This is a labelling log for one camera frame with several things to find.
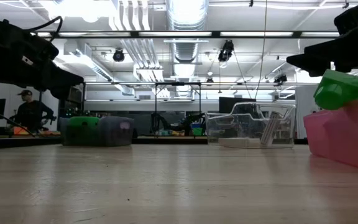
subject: fluorescent light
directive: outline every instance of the fluorescent light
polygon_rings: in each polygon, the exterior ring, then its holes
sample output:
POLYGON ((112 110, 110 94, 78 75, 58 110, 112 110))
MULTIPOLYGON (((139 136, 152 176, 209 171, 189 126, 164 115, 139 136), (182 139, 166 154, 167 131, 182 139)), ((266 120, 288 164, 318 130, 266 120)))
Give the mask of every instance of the fluorescent light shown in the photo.
POLYGON ((164 43, 209 43, 209 40, 164 40, 164 43))
POLYGON ((235 37, 290 37, 293 32, 221 32, 221 37, 235 36, 235 37))
POLYGON ((105 102, 105 101, 110 101, 110 100, 85 100, 85 101, 95 101, 95 102, 99 102, 99 101, 102 102, 103 101, 103 102, 105 102))
POLYGON ((39 33, 37 33, 37 36, 39 36, 39 37, 51 37, 50 33, 48 33, 48 32, 39 32, 39 33))
POLYGON ((303 32, 302 37, 339 37, 338 32, 303 32))
POLYGON ((126 101, 137 101, 137 99, 133 99, 133 100, 130 100, 130 99, 126 99, 126 100, 113 100, 113 101, 126 102, 126 101))
POLYGON ((111 85, 109 82, 87 82, 87 85, 111 85))
POLYGON ((187 32, 187 31, 175 31, 175 32, 139 32, 139 35, 141 37, 210 37, 212 35, 212 32, 187 32))
POLYGON ((130 37, 130 32, 59 32, 61 37, 130 37))
POLYGON ((120 85, 154 85, 154 82, 120 82, 120 85))
POLYGON ((109 17, 111 11, 111 1, 93 0, 64 0, 60 4, 54 1, 37 1, 47 11, 50 19, 56 16, 82 17, 86 22, 96 22, 100 17, 109 17))
POLYGON ((207 83, 207 82, 203 82, 201 83, 202 85, 237 85, 237 83, 233 83, 233 82, 227 82, 227 83, 218 83, 218 82, 214 82, 214 83, 207 83))

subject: pink plastic container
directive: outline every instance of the pink plastic container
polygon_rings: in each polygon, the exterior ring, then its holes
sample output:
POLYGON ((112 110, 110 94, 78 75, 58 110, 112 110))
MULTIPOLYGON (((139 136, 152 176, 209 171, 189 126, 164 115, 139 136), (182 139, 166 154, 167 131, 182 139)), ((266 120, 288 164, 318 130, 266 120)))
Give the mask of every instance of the pink plastic container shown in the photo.
POLYGON ((358 167, 358 100, 303 120, 312 154, 358 167))

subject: orange object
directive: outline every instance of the orange object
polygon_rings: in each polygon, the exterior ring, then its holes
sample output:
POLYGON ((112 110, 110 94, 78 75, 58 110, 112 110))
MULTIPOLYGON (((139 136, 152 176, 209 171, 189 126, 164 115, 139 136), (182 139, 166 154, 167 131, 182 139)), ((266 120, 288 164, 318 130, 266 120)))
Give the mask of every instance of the orange object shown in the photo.
POLYGON ((23 135, 23 134, 28 135, 29 133, 20 127, 13 127, 13 134, 14 135, 23 135))

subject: camera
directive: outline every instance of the camera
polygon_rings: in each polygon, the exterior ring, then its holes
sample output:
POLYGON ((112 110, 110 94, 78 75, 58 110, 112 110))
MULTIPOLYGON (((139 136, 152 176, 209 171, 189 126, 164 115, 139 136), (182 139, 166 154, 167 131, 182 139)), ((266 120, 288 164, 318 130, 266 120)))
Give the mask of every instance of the camera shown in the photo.
POLYGON ((116 53, 112 56, 115 62, 122 62, 125 59, 124 52, 122 49, 116 49, 116 53))

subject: black cap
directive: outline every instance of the black cap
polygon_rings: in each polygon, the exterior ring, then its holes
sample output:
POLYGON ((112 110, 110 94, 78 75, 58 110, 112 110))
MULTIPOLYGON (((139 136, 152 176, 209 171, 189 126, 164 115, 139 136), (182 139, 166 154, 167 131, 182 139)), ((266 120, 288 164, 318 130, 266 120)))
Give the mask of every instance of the black cap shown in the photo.
POLYGON ((23 90, 21 93, 17 94, 22 95, 22 96, 26 96, 26 95, 32 95, 32 92, 30 90, 23 90))

